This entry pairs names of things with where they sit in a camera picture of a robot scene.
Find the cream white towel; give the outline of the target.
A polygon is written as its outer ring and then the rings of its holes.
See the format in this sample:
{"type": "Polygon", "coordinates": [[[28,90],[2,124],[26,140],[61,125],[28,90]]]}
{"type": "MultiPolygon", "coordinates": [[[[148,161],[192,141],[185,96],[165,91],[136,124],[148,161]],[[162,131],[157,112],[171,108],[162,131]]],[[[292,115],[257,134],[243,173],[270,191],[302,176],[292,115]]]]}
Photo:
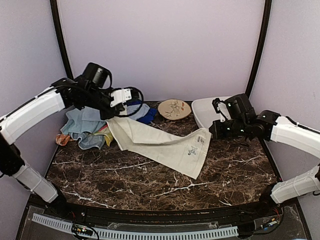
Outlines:
{"type": "Polygon", "coordinates": [[[111,118],[107,125],[122,151],[142,155],[193,179],[200,175],[211,141],[208,129],[181,137],[128,117],[111,118]]]}

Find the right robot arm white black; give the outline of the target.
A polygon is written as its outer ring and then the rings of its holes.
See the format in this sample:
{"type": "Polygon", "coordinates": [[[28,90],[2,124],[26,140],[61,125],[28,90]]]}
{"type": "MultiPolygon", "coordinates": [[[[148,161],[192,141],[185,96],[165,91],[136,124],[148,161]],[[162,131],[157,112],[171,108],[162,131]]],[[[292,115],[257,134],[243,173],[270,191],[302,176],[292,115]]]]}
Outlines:
{"type": "MultiPolygon", "coordinates": [[[[212,101],[215,112],[222,118],[213,121],[209,132],[216,140],[245,137],[282,143],[302,150],[315,157],[320,156],[320,132],[302,125],[288,116],[270,110],[256,114],[249,98],[241,93],[225,100],[215,98],[212,101]]],[[[266,217],[275,205],[309,193],[320,192],[320,167],[289,180],[273,183],[266,187],[255,205],[255,213],[266,217]]]]}

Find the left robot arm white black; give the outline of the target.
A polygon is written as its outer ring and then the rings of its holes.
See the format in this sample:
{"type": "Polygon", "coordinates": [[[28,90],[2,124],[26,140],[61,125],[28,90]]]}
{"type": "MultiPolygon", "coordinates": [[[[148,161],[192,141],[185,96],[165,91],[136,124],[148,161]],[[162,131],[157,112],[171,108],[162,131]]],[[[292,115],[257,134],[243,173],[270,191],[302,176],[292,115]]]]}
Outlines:
{"type": "Polygon", "coordinates": [[[69,216],[70,206],[52,183],[22,159],[15,142],[44,119],[70,107],[96,109],[102,120],[119,116],[123,104],[131,100],[132,94],[129,87],[103,88],[105,81],[112,79],[108,69],[90,62],[75,79],[59,79],[0,118],[0,172],[13,177],[51,204],[51,210],[60,218],[69,216]]]}

